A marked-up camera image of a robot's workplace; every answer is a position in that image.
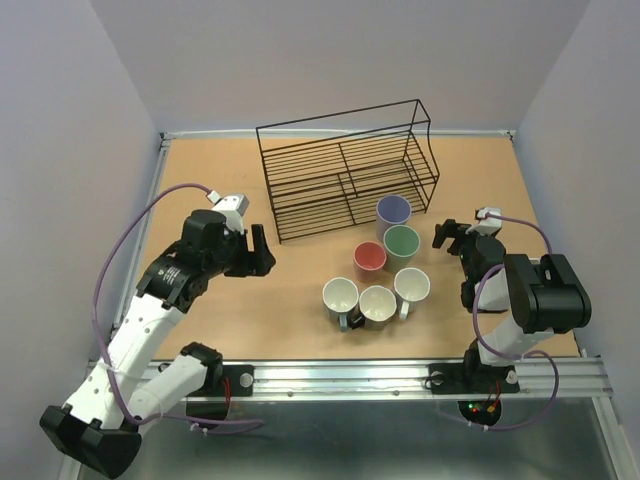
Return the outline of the white mug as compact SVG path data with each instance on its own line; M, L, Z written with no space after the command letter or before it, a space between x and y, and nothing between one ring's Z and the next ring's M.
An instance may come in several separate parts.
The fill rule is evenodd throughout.
M397 300L398 317L400 320L406 320L409 314L429 296L431 281L424 271L407 267L395 275L393 290Z

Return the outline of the blue-grey mug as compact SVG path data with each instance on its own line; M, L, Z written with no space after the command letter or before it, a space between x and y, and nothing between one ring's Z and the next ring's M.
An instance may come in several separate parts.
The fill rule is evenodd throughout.
M350 329L349 319L359 302L356 284L344 277L333 278L324 285L322 300L328 318L339 326L341 332L347 332Z

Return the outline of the black mug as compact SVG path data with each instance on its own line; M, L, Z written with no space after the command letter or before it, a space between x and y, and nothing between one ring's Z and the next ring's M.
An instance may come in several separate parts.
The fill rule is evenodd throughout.
M397 310L394 293L383 286L366 288L359 297L358 313L348 321L351 329L383 330Z

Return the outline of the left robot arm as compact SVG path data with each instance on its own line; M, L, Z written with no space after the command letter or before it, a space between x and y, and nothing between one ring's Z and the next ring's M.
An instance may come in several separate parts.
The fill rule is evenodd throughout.
M223 356L198 342L149 382L141 380L171 330L218 276L264 277L275 265L264 228L233 230L214 210L195 210L178 241L147 268L129 309L101 359L60 406L44 411L40 426L63 454L109 478L133 463L146 432L184 397L229 394Z

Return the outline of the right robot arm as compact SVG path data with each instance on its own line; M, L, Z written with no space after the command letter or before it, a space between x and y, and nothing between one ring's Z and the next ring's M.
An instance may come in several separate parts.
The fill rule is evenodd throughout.
M547 253L538 260L506 251L498 224L447 219L435 226L432 247L447 239L447 252L460 259L461 303L476 320L480 313L504 313L491 332L475 339L463 359L432 363L425 387L435 394L499 394L519 391L515 362L540 342L585 327L591 302L567 258Z

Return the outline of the green cup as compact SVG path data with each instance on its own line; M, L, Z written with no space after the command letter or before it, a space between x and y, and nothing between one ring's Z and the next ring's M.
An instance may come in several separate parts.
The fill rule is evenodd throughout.
M408 225L390 227L383 236L386 252L384 270L397 273L407 267L421 246L418 232Z

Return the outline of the purple cup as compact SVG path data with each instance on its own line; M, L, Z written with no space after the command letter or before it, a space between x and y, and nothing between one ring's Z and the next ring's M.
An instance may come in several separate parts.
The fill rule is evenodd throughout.
M376 237L382 242L386 231L404 225L412 214L410 202L401 195L387 195L376 204Z

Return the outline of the red cup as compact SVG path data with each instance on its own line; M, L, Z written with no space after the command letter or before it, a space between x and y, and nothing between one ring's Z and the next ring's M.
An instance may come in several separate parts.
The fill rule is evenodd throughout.
M363 283L377 280L387 260L384 248L371 241L360 243L353 253L353 265L356 277Z

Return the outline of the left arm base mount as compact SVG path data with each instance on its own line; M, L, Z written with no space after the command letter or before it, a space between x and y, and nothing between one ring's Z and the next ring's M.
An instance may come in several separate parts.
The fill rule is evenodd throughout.
M190 393L196 397L250 397L253 395L255 367L251 364L224 364L209 370L203 385Z

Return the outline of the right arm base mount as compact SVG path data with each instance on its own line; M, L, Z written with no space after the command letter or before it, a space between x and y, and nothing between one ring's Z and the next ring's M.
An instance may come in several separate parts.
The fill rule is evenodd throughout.
M520 386L513 366L495 367L479 364L467 367L462 361L427 365L429 389L436 395L518 393Z

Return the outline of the aluminium front rail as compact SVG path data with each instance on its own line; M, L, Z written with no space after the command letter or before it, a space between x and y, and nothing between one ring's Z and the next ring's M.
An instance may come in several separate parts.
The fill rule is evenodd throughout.
M599 358L530 358L516 363L518 393L436 395L430 389L427 365L457 359L227 361L255 367L253 395L229 397L232 402L485 400L610 398L613 389ZM190 396L203 385L189 381L186 397L196 401L222 401L226 397Z

